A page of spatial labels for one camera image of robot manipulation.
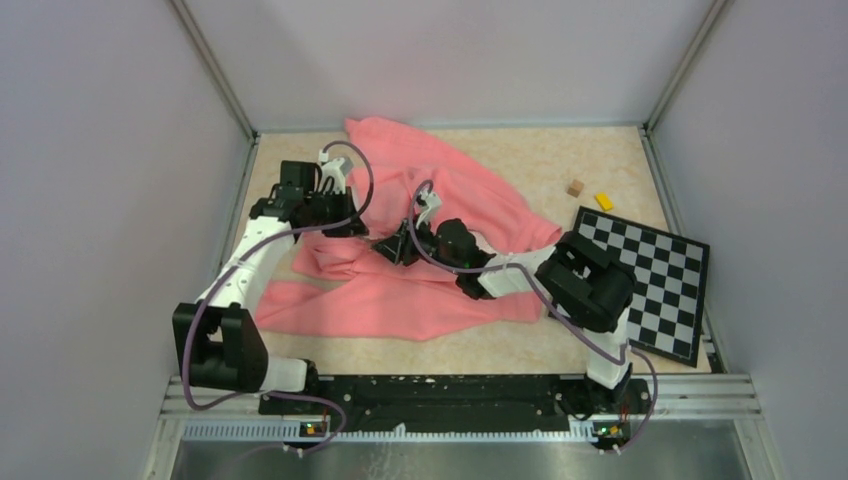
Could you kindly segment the pink zip-up jacket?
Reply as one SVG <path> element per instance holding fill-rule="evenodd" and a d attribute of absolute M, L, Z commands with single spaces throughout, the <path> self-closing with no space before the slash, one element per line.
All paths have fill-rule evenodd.
<path fill-rule="evenodd" d="M 561 228 L 534 213 L 506 180 L 435 136 L 380 117 L 349 119 L 345 129 L 369 160 L 350 182 L 357 195 L 372 195 L 363 219 L 375 237 L 397 229 L 415 189 L 428 179 L 443 202 L 436 221 L 458 218 L 496 251 L 532 251 L 561 236 Z M 541 311 L 532 293 L 471 299 L 442 268 L 425 261 L 394 265 L 357 238 L 307 233 L 292 268 L 337 287 L 272 281 L 257 310 L 264 330 L 423 341 L 501 319 L 532 323 Z"/>

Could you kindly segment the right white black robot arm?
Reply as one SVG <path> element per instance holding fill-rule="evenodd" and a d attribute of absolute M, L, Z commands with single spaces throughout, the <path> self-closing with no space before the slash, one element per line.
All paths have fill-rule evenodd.
<path fill-rule="evenodd" d="M 405 220 L 371 247 L 394 265 L 426 261 L 452 273 L 460 291 L 474 300 L 530 294 L 589 350 L 584 376 L 588 404 L 576 407 L 562 400 L 562 408 L 587 419 L 597 411 L 612 412 L 626 400 L 633 371 L 626 323 L 636 278 L 631 267 L 592 240 L 569 231 L 538 250 L 496 254 L 481 248 L 459 219 L 436 229 Z"/>

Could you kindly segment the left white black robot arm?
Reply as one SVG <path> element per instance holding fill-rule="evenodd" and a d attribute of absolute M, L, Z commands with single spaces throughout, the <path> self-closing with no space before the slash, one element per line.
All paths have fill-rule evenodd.
<path fill-rule="evenodd" d="M 302 234 L 366 234 L 346 183 L 352 168 L 346 157 L 282 161 L 278 181 L 250 208 L 240 240 L 213 284 L 173 313 L 186 395 L 194 387 L 221 390 L 227 398 L 282 392 L 297 413 L 317 407 L 321 388 L 310 379 L 312 364 L 269 353 L 257 326 L 258 307 L 278 263 Z"/>

